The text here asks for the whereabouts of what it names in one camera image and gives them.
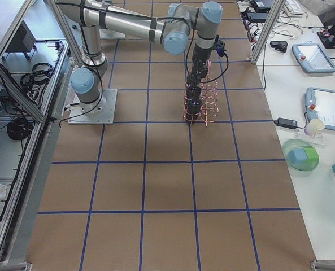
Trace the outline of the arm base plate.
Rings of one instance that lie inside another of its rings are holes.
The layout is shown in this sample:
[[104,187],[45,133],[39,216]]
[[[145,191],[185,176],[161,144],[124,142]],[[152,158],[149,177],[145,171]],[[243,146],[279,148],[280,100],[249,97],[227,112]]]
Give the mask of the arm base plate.
[[102,93],[102,99],[98,99],[92,104],[80,103],[77,94],[75,94],[70,110],[69,124],[92,125],[92,124],[112,124],[114,122],[115,106],[118,95],[117,89],[99,89]]
[[102,40],[119,40],[124,39],[125,34],[116,32],[114,30],[108,30],[108,29],[100,29],[99,30],[100,39]]

